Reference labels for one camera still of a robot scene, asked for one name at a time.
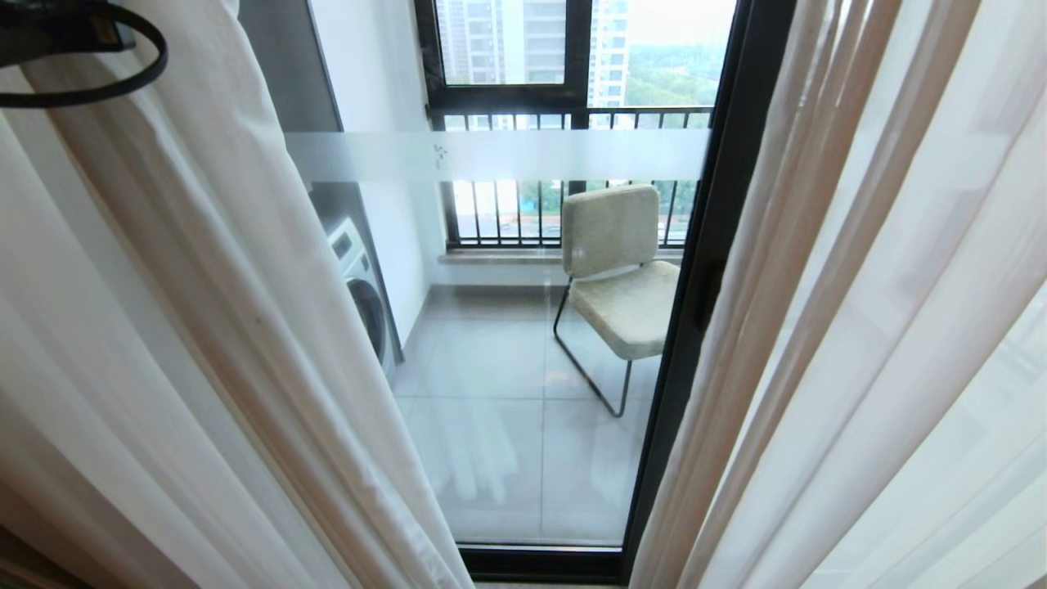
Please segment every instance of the tile floor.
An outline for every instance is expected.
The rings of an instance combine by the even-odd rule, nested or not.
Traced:
[[[621,544],[660,358],[610,416],[553,340],[562,290],[435,289],[393,390],[460,542]],[[567,305],[561,337],[612,403],[625,362]]]

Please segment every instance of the high-rise building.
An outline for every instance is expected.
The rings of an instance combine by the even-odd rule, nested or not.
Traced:
[[[448,84],[562,84],[563,0],[437,0]],[[593,0],[588,103],[623,106],[628,0]]]

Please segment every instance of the balcony railing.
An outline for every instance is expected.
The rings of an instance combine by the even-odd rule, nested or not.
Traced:
[[[575,113],[433,114],[447,132],[537,129],[697,129],[712,126],[711,106],[588,108]],[[560,208],[571,194],[650,183],[659,191],[659,244],[683,247],[697,192],[696,178],[516,179],[443,182],[447,247],[560,247]]]

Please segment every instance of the sky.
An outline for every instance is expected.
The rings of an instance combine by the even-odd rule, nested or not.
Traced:
[[[633,45],[726,45],[735,0],[630,0]]]

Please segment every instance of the window sill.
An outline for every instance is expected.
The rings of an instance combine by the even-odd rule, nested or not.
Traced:
[[[683,249],[659,249],[655,259],[680,264]],[[559,249],[456,249],[440,255],[441,264],[550,264],[561,265]]]

